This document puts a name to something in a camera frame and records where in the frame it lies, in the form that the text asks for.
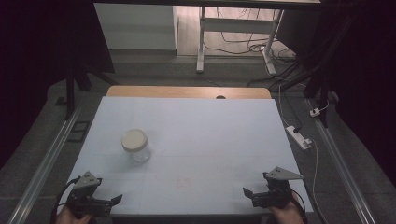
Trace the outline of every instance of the electrical cable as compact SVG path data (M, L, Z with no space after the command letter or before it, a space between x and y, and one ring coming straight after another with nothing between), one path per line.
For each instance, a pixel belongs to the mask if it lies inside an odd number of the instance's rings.
M329 107L329 100L327 100L327 105L323 108L321 108L319 111L325 110L327 107Z
M288 104L289 104L289 106L290 106L290 108L291 108L291 111L292 111L293 114L294 114L294 117L298 120L298 123L299 123L299 125L300 125L299 127L296 127L296 129L301 130L301 129L303 128L303 123L302 123L302 122L300 121L300 119L298 118L296 112L295 112L294 109L293 109L293 106L291 106L291 103L290 103L290 101L289 101L288 96L286 96L286 94L284 94L284 96L285 96L285 99L286 99L286 101L288 102Z
M245 16L247 10L248 10L247 8L244 8L244 10L242 11L243 15L239 16L237 19L239 19L239 18ZM222 18L224 18L224 16L222 15L222 13L221 13L221 11L219 10L218 7L217 7L217 13L218 13L218 18L220 18L220 16L221 16ZM254 42L254 41L268 40L268 38L263 38L263 39L251 39L251 37L250 37L249 40L227 40L227 39L224 37L224 33L223 33L223 32L221 32L221 37L222 37L222 39L224 40L224 42L228 42L228 43L246 43L246 42Z
M281 86L281 85L279 85L279 95L278 95L280 116L282 117L283 122L285 122L285 124L289 127L290 125L286 122L285 118L283 117L282 103L280 102L280 86Z
M205 44L205 42L203 42L203 43L204 43L205 48L207 48L207 49L222 51L222 52L230 53L230 54L246 54L246 53L250 53L250 52L251 52L251 50L242 51L242 52L230 52L230 51L227 51L227 50L224 50L224 49L213 49L213 48L208 47L208 46Z
M289 194L288 194L287 192L285 192L284 190L282 190L282 189L280 189L280 188L277 188L277 187L275 187L275 186L272 186L272 188L276 189L276 190L279 191L281 194L283 194L284 196L286 196L286 197L290 200L290 202L293 203L293 204L297 207L297 209L299 210L301 219L303 220L303 223L304 223L304 224L307 224L307 223L308 223L308 217L306 216L305 209L301 207L301 205L297 202L297 200L294 199L293 195L292 195L292 194L289 195Z
M315 150L317 151L317 159L316 159L315 174L314 174L314 183L313 183L313 185L312 185L312 195L313 195L315 204L317 205L319 215L323 218L324 222L325 222L326 224L328 224L328 222L327 222L327 220L326 220L326 217L323 216L323 213L322 213L321 210L320 210L320 207L319 207L319 204L318 204L318 201L317 201L317 197L316 197L316 195L315 195L315 183L316 183L316 180L317 180L317 173L318 173L318 146L317 146L317 143L315 142L314 139L311 138L311 140L312 140L312 142L314 142Z
M297 191L295 191L294 189L292 189L291 191L293 191L295 194L297 194L297 196L300 198L301 202L303 203L303 209L305 211L305 202L303 200L303 197L301 197L301 195L299 193L297 193Z
M274 54L274 50L271 49L270 51L272 54L271 59L273 59L277 63L293 63L296 61L295 58L292 58L292 57L279 57L279 53L278 53L278 56L276 57Z
M208 83L211 83L211 84L217 86L217 87L222 87L222 86L220 86L219 84L217 84L216 82L211 81L211 80L209 80L209 79L207 79L206 81L207 81Z
M58 212L58 207L61 205L61 204L59 204L59 202L61 201L61 198L62 198L62 196L64 195L64 192L67 190L67 188L69 188L69 186L70 186L71 184L76 184L76 183L79 181L80 178L81 178L81 176L79 176L79 177L77 177L77 178L75 178L75 179L70 180L70 181L62 188L61 192L56 196L56 202L55 202L55 205L54 205L54 207L53 207L53 209L52 209L52 211L51 211L51 214L50 214L50 223L51 223L51 224L55 224L55 222L56 222L56 214L57 214L57 212Z

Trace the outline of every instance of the white table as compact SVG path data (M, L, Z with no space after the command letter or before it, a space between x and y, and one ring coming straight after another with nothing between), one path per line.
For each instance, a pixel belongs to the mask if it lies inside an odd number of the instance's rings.
M134 128L152 152L139 167L120 143ZM299 174L274 100L104 97L70 179L89 170L95 198L123 194L112 216L261 215L242 187L267 191L276 166ZM303 181L290 185L312 212Z

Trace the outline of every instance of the black cable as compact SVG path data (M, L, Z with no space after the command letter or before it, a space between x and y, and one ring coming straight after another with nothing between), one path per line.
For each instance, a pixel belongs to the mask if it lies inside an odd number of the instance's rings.
M56 196L56 202L55 202L55 205L54 205L54 207L53 207L53 209L52 209L52 211L51 211L51 214L50 214L50 223L51 223L51 224L55 224L55 222L56 222L56 215L57 215L57 212L58 212L58 206L61 205L61 204L59 204L59 202L61 201L61 198L62 198L62 196L64 195L64 192L67 190L67 188L69 188L69 186L70 186L71 184L76 184L76 183L79 181L80 178L81 178L81 176L77 177L76 179L70 180L70 181L62 188L61 192Z
M297 207L297 209L299 210L299 213L300 213L301 219L303 220L303 223L304 223L304 224L308 224L308 217L306 216L306 213L305 213L305 203L304 203L303 198L301 198L301 201L303 202L304 209L303 209L303 208L301 207L301 205L294 199L294 197L293 197L292 194L288 194L288 193L285 192L284 190L282 190L282 189L280 189L280 188L277 188L277 187L275 187L275 186L271 186L271 187L274 188L274 189L276 189L277 191L279 191L281 194L283 194L283 196L287 197L287 198Z
M279 57L279 53L281 51L277 54L278 55L277 57L275 56L274 51L272 49L270 51L271 51L271 54L272 54L271 58L274 61L276 61L277 63L293 63L293 62L296 61L294 58L290 58L290 57Z
M272 80L272 78L271 78L271 77L265 77L265 78L259 78L259 79L251 79L251 80L247 83L246 87L249 87L252 83L255 83L255 82L262 82L262 81L266 81L266 80Z
M304 211L305 211L305 203L304 203L303 197L301 197L301 195L300 195L299 193L297 193L297 191L295 191L294 189L292 189L292 191L293 191L295 194L297 194L297 196L300 198L301 202L303 203L303 209L304 209Z
M215 86L217 86L217 87L222 87L222 86L220 86L219 84L217 84L217 83L214 82L214 81L207 80L207 82L208 82L208 83L211 83L211 84L213 84L213 85L215 85Z
M289 66L285 71L283 71L282 73L280 73L278 75L277 81L275 81L269 88L268 91L273 91L272 88L275 86L276 83L281 82L281 81L287 81L284 80L286 77L288 77L297 67L299 66L299 64L297 63L293 63L291 66Z
M294 114L294 117L298 120L298 123L299 123L299 125L300 125L300 126L297 127L296 129L301 130L301 129L303 128L303 124L301 123L301 121L300 121L300 119L298 118L296 112L294 111L293 106L291 106L291 103L290 103L290 101L289 101L288 96L286 96L286 94L284 94L284 96L285 96L286 101L288 102L288 104L289 104L289 106L290 106L290 108L291 108L291 111L292 111L293 114Z
M212 49L212 48L208 47L208 46L205 44L205 42L204 42L204 46L205 46L205 48L207 48L207 49ZM242 52L230 52L230 51L227 51L227 50L224 50L224 49L212 49L212 50L218 50L218 51L222 51L222 52L230 53L230 54L245 54L245 53L250 53L250 52L251 52L251 50L242 51Z

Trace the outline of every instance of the wooden board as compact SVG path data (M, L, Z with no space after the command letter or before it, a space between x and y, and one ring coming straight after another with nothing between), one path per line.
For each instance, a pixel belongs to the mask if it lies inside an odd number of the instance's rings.
M112 86L107 96L155 97L155 98L206 98L216 99L271 99L265 88L225 87L168 87L168 86Z

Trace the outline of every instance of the gray floor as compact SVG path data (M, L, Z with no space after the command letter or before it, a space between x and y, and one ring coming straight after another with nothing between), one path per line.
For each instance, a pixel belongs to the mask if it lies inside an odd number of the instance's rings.
M213 37L210 41L213 41L212 43L215 45L216 42L220 42L220 38ZM194 48L186 49L189 47L182 46L182 44L179 45L179 50L186 50L185 52L194 50ZM195 73L196 58L193 56L194 53L179 53L179 55L187 56L158 54L158 52L155 54L133 51L113 52L112 59L116 75L109 76L122 85L209 87L245 87L251 79L268 77L265 73L263 59L258 54L250 57L220 57L217 53L213 53L215 56L205 57L205 72L201 75ZM276 69L282 71L287 66L287 64L276 64ZM93 85L89 92L76 90L77 100L84 97L86 99L81 114L77 117L77 123L81 124L92 122L97 106L109 88L108 84L97 77L90 75L90 79ZM250 88L268 88L273 82L273 79L255 82L250 85ZM300 120L303 124L301 133L305 137L314 139L317 143L318 175L315 193L318 205L329 223L361 223L355 205L350 200L328 149L318 133L315 121L308 114L309 108L302 95L302 88L302 86L296 86L282 94L281 105L287 123L297 126ZM277 92L273 92L272 96L279 103ZM15 154L0 171L0 223L7 223L9 220L35 170L64 124L65 107L55 105L59 97L65 97L64 81L49 89L48 101L35 124L26 134ZM317 102L313 99L311 103L316 104ZM393 213L394 207L396 207L396 189L361 141L338 117L334 110L335 104L335 101L331 101L329 106L329 129L350 172L359 184L363 196L374 214L376 223L396 223L396 216ZM83 137L83 133L69 134L26 223L49 223L50 210L55 202L55 196L73 169L83 144L78 139ZM312 193L317 151L314 147L307 151L301 151L291 139L290 145L301 173L305 176L306 189ZM309 214L308 218L310 223L321 223L317 214ZM108 219L100 221L111 223L111 220Z

